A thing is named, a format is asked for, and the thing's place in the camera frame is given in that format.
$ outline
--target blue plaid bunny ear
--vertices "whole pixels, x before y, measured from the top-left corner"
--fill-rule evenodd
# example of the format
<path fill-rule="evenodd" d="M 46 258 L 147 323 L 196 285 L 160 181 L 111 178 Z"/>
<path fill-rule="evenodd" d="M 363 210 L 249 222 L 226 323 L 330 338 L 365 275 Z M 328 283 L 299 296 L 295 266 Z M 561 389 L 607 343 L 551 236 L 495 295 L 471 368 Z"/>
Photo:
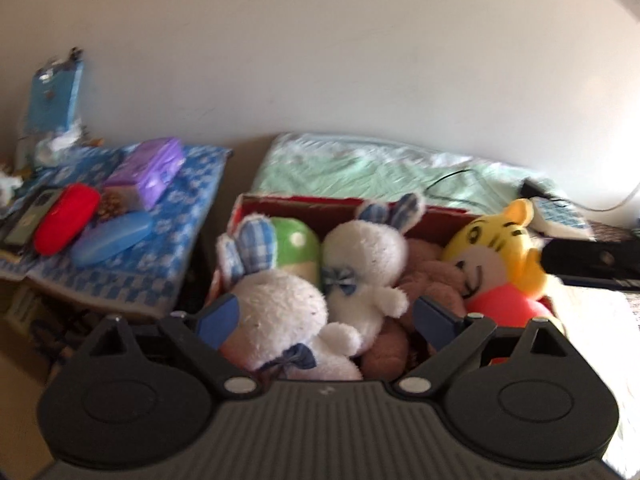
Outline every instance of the blue plaid bunny ear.
<path fill-rule="evenodd" d="M 227 234 L 220 235 L 216 243 L 216 253 L 222 282 L 226 290 L 230 290 L 246 274 L 236 241 Z"/>
<path fill-rule="evenodd" d="M 236 230 L 236 245 L 246 274 L 276 266 L 276 229 L 265 215 L 245 216 Z"/>
<path fill-rule="evenodd" d="M 404 234 L 420 221 L 425 209 L 426 204 L 420 194 L 408 193 L 400 197 L 391 210 L 389 225 Z"/>
<path fill-rule="evenodd" d="M 386 224 L 389 220 L 389 206 L 380 202 L 363 202 L 356 209 L 356 220 L 364 220 L 373 224 Z"/>

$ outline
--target table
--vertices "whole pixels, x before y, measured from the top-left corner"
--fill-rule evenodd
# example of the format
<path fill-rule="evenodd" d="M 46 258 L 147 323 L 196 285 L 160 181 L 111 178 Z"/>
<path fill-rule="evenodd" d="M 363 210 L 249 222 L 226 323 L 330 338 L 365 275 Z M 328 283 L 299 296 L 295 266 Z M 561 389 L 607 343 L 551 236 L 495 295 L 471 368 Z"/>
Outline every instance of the table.
<path fill-rule="evenodd" d="M 103 181 L 135 148 L 81 148 L 73 164 L 49 170 L 38 184 Z M 26 257 L 20 264 L 0 260 L 0 278 L 28 280 L 36 288 L 96 310 L 162 317 L 175 306 L 191 251 L 212 205 L 231 151 L 185 146 L 186 160 L 158 204 L 149 212 L 152 235 L 104 262 L 76 269 L 68 249 L 55 256 Z"/>

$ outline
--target blue patterned cloth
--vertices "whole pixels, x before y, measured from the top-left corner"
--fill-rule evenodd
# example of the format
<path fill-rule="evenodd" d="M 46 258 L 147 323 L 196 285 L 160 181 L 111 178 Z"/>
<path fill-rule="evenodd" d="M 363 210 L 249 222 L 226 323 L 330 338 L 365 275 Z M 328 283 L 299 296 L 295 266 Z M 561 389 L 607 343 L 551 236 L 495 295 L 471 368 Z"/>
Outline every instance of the blue patterned cloth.
<path fill-rule="evenodd" d="M 135 146 L 118 150 L 83 148 L 74 164 L 40 177 L 50 186 L 103 181 Z M 161 317 L 177 299 L 191 250 L 215 198 L 230 150 L 185 146 L 185 163 L 149 212 L 153 234 L 132 248 L 87 269 L 76 269 L 68 250 L 50 258 L 26 258 L 18 265 L 0 260 L 0 276 L 28 277 L 70 300 L 120 312 Z"/>
<path fill-rule="evenodd" d="M 538 212 L 546 222 L 555 222 L 574 229 L 591 231 L 591 226 L 570 203 L 552 202 L 540 196 L 533 197 L 531 201 L 536 205 Z"/>

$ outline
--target phone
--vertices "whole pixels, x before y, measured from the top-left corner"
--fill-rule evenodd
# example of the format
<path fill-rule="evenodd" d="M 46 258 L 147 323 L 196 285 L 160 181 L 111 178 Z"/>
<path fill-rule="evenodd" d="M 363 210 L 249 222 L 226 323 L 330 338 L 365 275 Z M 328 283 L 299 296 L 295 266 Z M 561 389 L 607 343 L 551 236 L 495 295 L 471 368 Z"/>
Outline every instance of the phone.
<path fill-rule="evenodd" d="M 62 188 L 49 187 L 40 191 L 2 241 L 1 248 L 13 254 L 21 254 L 31 242 L 40 221 L 57 202 Z"/>

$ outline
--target purple tissue pack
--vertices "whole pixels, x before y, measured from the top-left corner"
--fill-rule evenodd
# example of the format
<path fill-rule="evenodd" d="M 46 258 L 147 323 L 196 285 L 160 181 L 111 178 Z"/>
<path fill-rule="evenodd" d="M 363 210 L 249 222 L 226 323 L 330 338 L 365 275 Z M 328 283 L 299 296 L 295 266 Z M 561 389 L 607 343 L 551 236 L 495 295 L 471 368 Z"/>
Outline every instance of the purple tissue pack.
<path fill-rule="evenodd" d="M 146 140 L 111 173 L 103 189 L 117 194 L 129 211 L 149 211 L 183 164 L 180 139 Z"/>

